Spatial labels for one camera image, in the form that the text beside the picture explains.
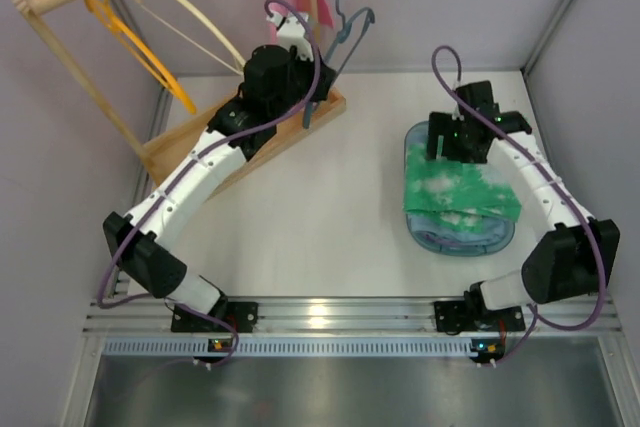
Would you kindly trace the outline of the green tie-dye trousers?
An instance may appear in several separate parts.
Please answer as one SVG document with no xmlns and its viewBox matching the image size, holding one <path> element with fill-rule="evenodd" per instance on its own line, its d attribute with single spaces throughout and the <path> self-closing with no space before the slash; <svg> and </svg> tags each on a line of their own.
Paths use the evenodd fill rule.
<svg viewBox="0 0 640 427">
<path fill-rule="evenodd" d="M 480 232 L 486 221 L 517 222 L 521 204 L 504 177 L 488 164 L 428 160 L 426 146 L 405 154 L 404 212 L 456 232 Z"/>
</svg>

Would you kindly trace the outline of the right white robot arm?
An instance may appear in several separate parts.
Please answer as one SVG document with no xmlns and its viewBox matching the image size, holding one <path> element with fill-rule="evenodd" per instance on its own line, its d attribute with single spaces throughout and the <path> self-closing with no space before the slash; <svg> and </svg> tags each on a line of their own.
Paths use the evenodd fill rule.
<svg viewBox="0 0 640 427">
<path fill-rule="evenodd" d="M 535 235 L 522 265 L 477 282 L 464 299 L 477 319 L 526 304 L 548 304 L 606 293 L 620 240 L 610 219 L 599 220 L 569 193 L 518 111 L 503 112 L 488 81 L 451 93 L 454 113 L 429 117 L 426 157 L 441 154 L 466 166 L 497 170 L 513 190 Z"/>
</svg>

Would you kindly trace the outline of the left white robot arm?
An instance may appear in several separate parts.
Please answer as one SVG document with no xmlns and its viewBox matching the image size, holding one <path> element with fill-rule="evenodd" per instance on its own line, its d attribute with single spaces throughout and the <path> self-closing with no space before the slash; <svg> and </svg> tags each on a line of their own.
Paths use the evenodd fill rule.
<svg viewBox="0 0 640 427">
<path fill-rule="evenodd" d="M 295 47 L 256 48 L 237 93 L 207 121 L 175 170 L 126 214 L 105 219 L 109 269 L 125 272 L 146 297 L 220 320 L 225 294 L 175 257 L 172 244 L 209 196 L 276 135 L 279 123 L 327 98 L 334 77 L 317 51 L 305 60 Z"/>
</svg>

